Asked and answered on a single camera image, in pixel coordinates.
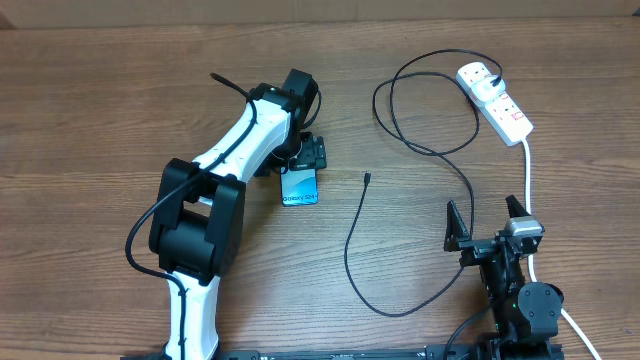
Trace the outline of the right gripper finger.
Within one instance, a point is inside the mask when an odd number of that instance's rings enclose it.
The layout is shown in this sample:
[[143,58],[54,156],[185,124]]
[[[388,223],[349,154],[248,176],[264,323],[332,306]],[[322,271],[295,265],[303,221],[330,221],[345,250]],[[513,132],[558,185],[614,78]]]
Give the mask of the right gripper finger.
[[514,195],[505,198],[510,218],[520,218],[530,216],[530,212],[519,202]]
[[453,200],[447,203],[446,219],[444,250],[447,252],[461,251],[470,244],[471,236]]

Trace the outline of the blue Galaxy smartphone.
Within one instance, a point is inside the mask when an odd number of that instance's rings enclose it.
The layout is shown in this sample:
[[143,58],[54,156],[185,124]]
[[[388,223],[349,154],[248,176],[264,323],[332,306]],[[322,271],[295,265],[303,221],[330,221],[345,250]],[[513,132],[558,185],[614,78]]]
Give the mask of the blue Galaxy smartphone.
[[319,201],[316,170],[285,170],[280,175],[281,198],[284,206],[314,205]]

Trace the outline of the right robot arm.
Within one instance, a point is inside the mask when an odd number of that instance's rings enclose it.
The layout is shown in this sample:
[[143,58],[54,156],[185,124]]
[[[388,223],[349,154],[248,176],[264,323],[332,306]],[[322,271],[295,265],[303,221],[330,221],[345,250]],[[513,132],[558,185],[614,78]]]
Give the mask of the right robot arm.
[[444,249],[460,254],[463,268],[477,266],[489,304],[461,324],[455,340],[469,324],[492,312],[496,331],[478,337],[464,350],[443,350],[445,359],[562,359],[562,347],[550,340],[558,335],[563,292],[544,282],[525,280],[520,260],[537,252],[545,229],[513,195],[505,199],[509,219],[490,239],[474,240],[452,201],[447,203]]

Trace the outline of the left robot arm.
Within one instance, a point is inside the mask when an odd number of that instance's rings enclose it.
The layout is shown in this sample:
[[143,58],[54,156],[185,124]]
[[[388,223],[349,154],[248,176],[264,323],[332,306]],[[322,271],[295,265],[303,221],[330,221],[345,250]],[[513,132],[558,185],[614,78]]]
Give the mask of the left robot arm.
[[319,200],[316,176],[327,159],[323,139],[307,129],[321,103],[312,75],[293,69],[282,86],[261,83],[242,95],[245,110],[222,139],[191,161],[172,159],[161,176],[149,236],[170,291],[161,359],[216,355],[220,281],[243,238],[249,181],[277,171],[283,205]]

